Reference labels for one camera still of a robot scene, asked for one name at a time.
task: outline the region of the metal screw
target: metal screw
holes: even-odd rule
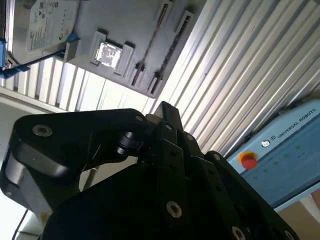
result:
[[[237,226],[232,227],[232,233],[236,240],[246,240],[245,234]]]
[[[140,117],[140,116],[136,116],[135,117],[137,120],[139,120],[140,122],[142,122],[144,119],[142,118],[142,117]]]
[[[166,210],[175,219],[179,219],[182,216],[181,207],[175,201],[168,201],[166,203]]]
[[[32,131],[35,135],[40,137],[50,137],[52,135],[52,129],[46,125],[35,125],[32,128]]]
[[[189,139],[190,141],[192,141],[194,139],[190,134],[187,134],[186,138]]]
[[[292,234],[290,232],[288,232],[287,230],[284,230],[284,233],[290,240],[295,240],[294,236],[292,236]]]
[[[213,157],[214,157],[215,160],[220,161],[220,157],[219,157],[218,154],[213,154]]]

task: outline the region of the corrugated metal wall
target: corrugated metal wall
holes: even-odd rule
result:
[[[180,110],[204,152],[230,154],[279,109],[320,82],[314,0],[208,0],[158,99],[53,58],[4,81],[0,93],[52,112]]]

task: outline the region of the wall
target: wall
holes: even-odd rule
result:
[[[0,166],[2,165],[13,124],[29,113],[0,103]],[[7,198],[0,191],[0,239],[9,240],[25,212],[25,208]]]
[[[293,228],[300,240],[319,240],[320,223],[308,213],[301,202],[296,202],[279,212]]]

